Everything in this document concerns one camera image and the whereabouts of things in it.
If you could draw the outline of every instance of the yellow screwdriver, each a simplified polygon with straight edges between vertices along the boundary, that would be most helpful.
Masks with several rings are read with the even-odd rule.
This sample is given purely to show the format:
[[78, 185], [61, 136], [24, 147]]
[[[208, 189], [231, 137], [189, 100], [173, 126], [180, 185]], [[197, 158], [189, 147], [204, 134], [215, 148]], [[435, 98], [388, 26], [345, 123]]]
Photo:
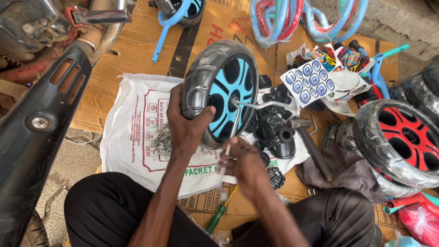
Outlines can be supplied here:
[[238, 190], [238, 187], [238, 185], [235, 186], [232, 193], [230, 193], [229, 199], [227, 199], [227, 201], [219, 207], [218, 212], [212, 217], [212, 219], [210, 219], [209, 223], [206, 226], [206, 231], [208, 233], [212, 233], [215, 229], [216, 225], [220, 221], [221, 215], [226, 212], [227, 204], [229, 204], [230, 199], [232, 198], [233, 194], [235, 194], [235, 192]]

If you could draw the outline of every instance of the black pants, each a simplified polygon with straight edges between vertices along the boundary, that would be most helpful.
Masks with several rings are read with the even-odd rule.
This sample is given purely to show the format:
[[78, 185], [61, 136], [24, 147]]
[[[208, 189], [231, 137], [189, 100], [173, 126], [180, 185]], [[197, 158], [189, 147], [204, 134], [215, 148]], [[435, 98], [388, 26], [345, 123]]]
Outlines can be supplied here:
[[[128, 176], [107, 172], [77, 182], [65, 199], [64, 214], [73, 247], [127, 246], [153, 192]], [[374, 211], [361, 194], [330, 189], [291, 204], [303, 234], [312, 246], [369, 247], [374, 234]], [[233, 246], [272, 246], [259, 220], [232, 231]], [[218, 247], [177, 206], [169, 247]]]

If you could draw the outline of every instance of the cardboard box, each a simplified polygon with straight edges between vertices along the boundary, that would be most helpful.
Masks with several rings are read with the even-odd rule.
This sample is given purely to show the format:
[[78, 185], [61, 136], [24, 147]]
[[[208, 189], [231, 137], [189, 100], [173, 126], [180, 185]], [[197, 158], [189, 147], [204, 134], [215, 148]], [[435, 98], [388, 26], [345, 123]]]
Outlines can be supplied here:
[[[279, 75], [287, 69], [285, 55], [297, 50], [304, 42], [307, 43], [308, 48], [313, 48], [315, 43], [306, 34], [305, 28], [299, 26], [290, 42], [273, 45], [266, 50], [260, 48], [255, 43], [251, 29], [248, 16], [249, 3], [250, 0], [209, 0], [203, 18], [196, 26], [191, 29], [173, 26], [169, 29], [158, 62], [153, 63], [152, 53], [162, 30], [157, 21], [158, 10], [148, 7], [144, 1], [138, 1], [132, 13], [133, 22], [125, 25], [119, 38], [111, 47], [112, 51], [105, 53], [96, 64], [71, 127], [102, 132], [105, 119], [114, 104], [119, 83], [122, 80], [118, 78], [118, 75], [147, 73], [184, 77], [199, 52], [220, 39], [232, 39], [247, 45], [253, 51], [259, 73], [267, 74], [275, 85], [281, 83]], [[396, 47], [390, 42], [358, 35], [354, 35], [344, 43], [348, 44], [352, 39], [358, 40], [369, 55]], [[398, 79], [396, 55], [384, 60], [381, 73], [386, 80]], [[355, 103], [350, 102], [350, 104], [356, 112]], [[318, 127], [318, 132], [312, 136], [318, 146], [320, 146], [325, 127], [331, 122], [345, 119], [345, 116], [334, 114], [328, 109], [301, 111], [302, 117], [310, 119], [311, 115], [315, 117]], [[301, 183], [296, 176], [298, 168], [298, 166], [294, 167], [285, 175], [285, 185], [278, 190], [281, 195], [292, 202], [308, 197], [308, 186]], [[224, 188], [230, 192], [233, 185], [225, 184]], [[178, 200], [177, 204], [191, 211], [198, 224], [206, 226], [220, 206], [220, 192], [210, 190]], [[404, 230], [397, 217], [384, 214], [382, 207], [381, 204], [374, 204], [375, 221], [380, 225], [384, 239], [394, 239], [395, 229], [407, 235], [408, 232]], [[220, 219], [216, 231], [230, 231], [257, 217], [258, 213], [255, 208], [238, 190], [227, 206], [225, 215]]]

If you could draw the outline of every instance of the gray cloth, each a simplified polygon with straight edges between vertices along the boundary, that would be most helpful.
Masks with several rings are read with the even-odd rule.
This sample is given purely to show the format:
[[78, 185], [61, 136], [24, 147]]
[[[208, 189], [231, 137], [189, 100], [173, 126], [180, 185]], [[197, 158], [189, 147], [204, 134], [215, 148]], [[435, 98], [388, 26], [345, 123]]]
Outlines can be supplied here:
[[307, 185], [321, 189], [347, 188], [360, 192], [373, 203], [385, 202], [380, 185], [372, 173], [367, 160], [346, 149], [342, 149], [334, 139], [329, 140], [323, 156], [334, 172], [334, 180], [326, 182], [312, 158], [303, 162], [303, 168], [297, 176]]

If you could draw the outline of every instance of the person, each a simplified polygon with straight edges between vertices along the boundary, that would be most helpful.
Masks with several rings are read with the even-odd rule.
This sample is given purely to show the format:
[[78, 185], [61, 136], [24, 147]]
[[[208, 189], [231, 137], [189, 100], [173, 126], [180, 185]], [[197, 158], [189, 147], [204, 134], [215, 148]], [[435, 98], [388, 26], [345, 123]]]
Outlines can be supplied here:
[[[181, 115], [182, 85], [171, 90], [167, 117], [172, 153], [155, 193], [122, 173], [86, 177], [65, 199], [65, 221], [73, 247], [217, 247], [176, 206], [184, 172], [213, 120], [208, 106], [193, 120]], [[229, 171], [260, 218], [232, 230], [232, 246], [368, 247], [374, 235], [374, 211], [360, 193], [329, 189], [285, 206], [272, 190], [258, 150], [231, 139]]]

